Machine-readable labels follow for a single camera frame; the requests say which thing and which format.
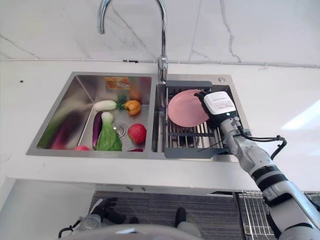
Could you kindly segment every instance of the plate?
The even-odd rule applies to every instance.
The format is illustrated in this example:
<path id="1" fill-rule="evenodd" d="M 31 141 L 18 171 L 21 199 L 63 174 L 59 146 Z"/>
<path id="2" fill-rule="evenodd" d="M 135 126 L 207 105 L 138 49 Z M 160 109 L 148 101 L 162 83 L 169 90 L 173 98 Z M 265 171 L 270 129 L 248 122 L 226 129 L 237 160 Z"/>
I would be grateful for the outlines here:
<path id="1" fill-rule="evenodd" d="M 197 89 L 185 90 L 175 95 L 168 104 L 168 116 L 181 127 L 195 127 L 209 119 L 198 97 Z"/>

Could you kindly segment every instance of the wire rack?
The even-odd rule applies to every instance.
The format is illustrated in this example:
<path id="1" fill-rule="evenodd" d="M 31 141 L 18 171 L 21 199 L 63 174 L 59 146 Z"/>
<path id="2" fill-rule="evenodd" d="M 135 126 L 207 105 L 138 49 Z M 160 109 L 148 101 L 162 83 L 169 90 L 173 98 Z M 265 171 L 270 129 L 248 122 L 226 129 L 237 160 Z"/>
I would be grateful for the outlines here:
<path id="1" fill-rule="evenodd" d="M 319 191 L 303 193 L 315 203 L 320 203 Z M 244 233 L 247 235 L 248 240 L 276 240 L 267 222 L 266 214 L 269 210 L 263 200 L 262 192 L 258 190 L 243 190 L 239 197 Z"/>
<path id="2" fill-rule="evenodd" d="M 194 127 L 181 127 L 173 123 L 168 117 L 168 104 L 179 92 L 186 89 L 166 87 L 165 111 L 165 147 L 167 149 L 189 149 L 188 153 L 201 156 L 199 149 L 215 149 L 218 153 L 226 150 L 222 143 L 222 133 L 218 128 L 212 129 L 207 122 Z"/>

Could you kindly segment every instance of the white marble wall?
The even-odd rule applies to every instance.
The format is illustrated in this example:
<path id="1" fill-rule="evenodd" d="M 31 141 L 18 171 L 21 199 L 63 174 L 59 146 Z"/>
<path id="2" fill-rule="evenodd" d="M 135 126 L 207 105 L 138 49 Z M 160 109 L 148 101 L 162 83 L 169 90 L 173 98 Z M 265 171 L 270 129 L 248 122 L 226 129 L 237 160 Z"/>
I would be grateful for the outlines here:
<path id="1" fill-rule="evenodd" d="M 170 61 L 320 65 L 319 0 L 164 0 Z M 1 59 L 152 61 L 161 49 L 154 0 L 1 0 Z"/>

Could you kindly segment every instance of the drain strainer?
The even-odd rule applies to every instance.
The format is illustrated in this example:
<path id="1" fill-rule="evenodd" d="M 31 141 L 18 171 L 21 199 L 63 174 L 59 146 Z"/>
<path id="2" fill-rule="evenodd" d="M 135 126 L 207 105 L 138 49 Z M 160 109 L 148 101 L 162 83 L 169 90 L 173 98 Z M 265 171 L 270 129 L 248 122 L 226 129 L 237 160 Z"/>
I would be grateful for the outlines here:
<path id="1" fill-rule="evenodd" d="M 128 127 L 122 122 L 115 122 L 112 127 L 120 139 L 127 134 Z"/>

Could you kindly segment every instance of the drying rack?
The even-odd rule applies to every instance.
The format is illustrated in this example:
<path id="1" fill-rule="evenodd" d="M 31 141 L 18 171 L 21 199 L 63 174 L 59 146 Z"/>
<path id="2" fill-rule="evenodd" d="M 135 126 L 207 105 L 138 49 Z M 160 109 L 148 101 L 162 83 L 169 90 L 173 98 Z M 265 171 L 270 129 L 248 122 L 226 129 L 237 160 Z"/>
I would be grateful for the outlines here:
<path id="1" fill-rule="evenodd" d="M 165 87 L 165 156 L 210 159 L 217 154 L 228 154 L 229 149 L 224 147 L 223 135 L 218 128 L 211 129 L 207 122 L 194 127 L 181 127 L 168 117 L 169 102 L 176 94 L 189 89 L 215 91 L 215 86 L 210 81 L 167 81 Z"/>
<path id="2" fill-rule="evenodd" d="M 303 192 L 315 203 L 320 204 L 320 191 Z M 258 190 L 243 190 L 237 193 L 244 234 L 247 240 L 276 240 L 271 227 L 268 225 L 266 214 L 268 206 L 265 204 L 262 192 Z"/>

